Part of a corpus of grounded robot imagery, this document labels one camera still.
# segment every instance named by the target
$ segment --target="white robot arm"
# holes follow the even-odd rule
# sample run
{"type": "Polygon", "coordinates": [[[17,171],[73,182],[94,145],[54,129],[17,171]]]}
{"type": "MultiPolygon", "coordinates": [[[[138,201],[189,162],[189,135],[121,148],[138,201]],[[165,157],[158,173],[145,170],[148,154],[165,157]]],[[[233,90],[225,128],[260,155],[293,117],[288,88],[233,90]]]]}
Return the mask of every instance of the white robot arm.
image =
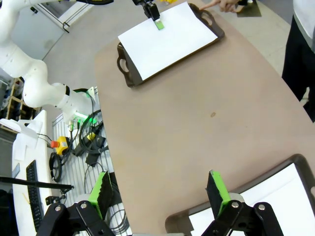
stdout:
{"type": "Polygon", "coordinates": [[[0,9],[0,67],[11,77],[25,80],[23,98],[30,107],[53,105],[63,111],[65,121],[76,113],[90,114],[91,99],[64,84],[47,82],[47,65],[25,54],[11,39],[22,8],[56,0],[3,0],[0,9]]]}

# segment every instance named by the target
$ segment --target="black rod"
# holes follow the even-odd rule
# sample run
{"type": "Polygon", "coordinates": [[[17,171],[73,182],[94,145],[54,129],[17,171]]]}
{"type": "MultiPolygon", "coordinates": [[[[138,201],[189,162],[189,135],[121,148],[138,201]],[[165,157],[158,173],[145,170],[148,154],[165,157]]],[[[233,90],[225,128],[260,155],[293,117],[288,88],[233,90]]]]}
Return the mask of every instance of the black rod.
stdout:
{"type": "Polygon", "coordinates": [[[0,182],[27,185],[27,186],[37,187],[37,188],[54,188],[54,189],[69,189],[69,190],[74,188],[74,186],[70,184],[44,183],[44,182],[27,181],[27,180],[23,180],[19,178],[9,178],[9,177],[0,177],[0,182]]]}

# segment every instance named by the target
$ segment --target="bolt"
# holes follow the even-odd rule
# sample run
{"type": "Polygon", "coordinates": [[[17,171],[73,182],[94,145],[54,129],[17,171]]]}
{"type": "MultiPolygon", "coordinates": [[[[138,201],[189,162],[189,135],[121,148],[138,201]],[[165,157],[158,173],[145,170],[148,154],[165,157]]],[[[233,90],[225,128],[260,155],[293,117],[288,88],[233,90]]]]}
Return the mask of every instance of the bolt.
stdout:
{"type": "Polygon", "coordinates": [[[259,209],[259,210],[265,210],[265,206],[264,206],[263,204],[260,204],[260,205],[258,206],[258,209],[259,209]]]}
{"type": "Polygon", "coordinates": [[[239,205],[238,205],[238,203],[237,203],[237,202],[232,202],[232,207],[233,207],[233,208],[238,208],[238,207],[239,207],[239,205]]]}

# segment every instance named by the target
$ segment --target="concrete floor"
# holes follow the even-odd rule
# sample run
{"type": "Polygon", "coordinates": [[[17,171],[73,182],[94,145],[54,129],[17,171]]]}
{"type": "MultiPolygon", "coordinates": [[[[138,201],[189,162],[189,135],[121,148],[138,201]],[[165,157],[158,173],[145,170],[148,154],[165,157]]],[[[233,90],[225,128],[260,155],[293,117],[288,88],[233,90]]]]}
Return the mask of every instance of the concrete floor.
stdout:
{"type": "MultiPolygon", "coordinates": [[[[163,2],[155,3],[160,11],[165,9],[163,2]]],[[[238,18],[233,13],[221,13],[217,7],[213,9],[239,30],[281,74],[290,25],[264,4],[258,4],[262,17],[256,18],[238,18]]],[[[94,6],[70,27],[70,33],[65,33],[44,59],[48,65],[49,82],[65,83],[72,89],[96,86],[95,54],[118,35],[145,19],[143,9],[134,6],[130,0],[94,6]]],[[[44,109],[47,110],[48,124],[60,114],[58,109],[50,106],[44,109]]]]}

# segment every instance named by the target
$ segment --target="black keyboard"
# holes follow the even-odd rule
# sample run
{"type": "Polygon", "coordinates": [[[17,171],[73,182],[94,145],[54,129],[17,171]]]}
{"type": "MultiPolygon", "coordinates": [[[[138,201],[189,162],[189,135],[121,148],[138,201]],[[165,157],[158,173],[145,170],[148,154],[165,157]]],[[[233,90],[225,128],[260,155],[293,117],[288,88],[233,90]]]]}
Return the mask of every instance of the black keyboard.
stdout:
{"type": "MultiPolygon", "coordinates": [[[[26,167],[26,180],[28,181],[38,181],[37,180],[37,170],[36,161],[32,161],[29,166],[26,167]]],[[[28,186],[29,200],[31,205],[31,213],[33,215],[33,222],[35,230],[37,232],[41,221],[44,217],[44,211],[41,206],[39,188],[28,186]]]]}

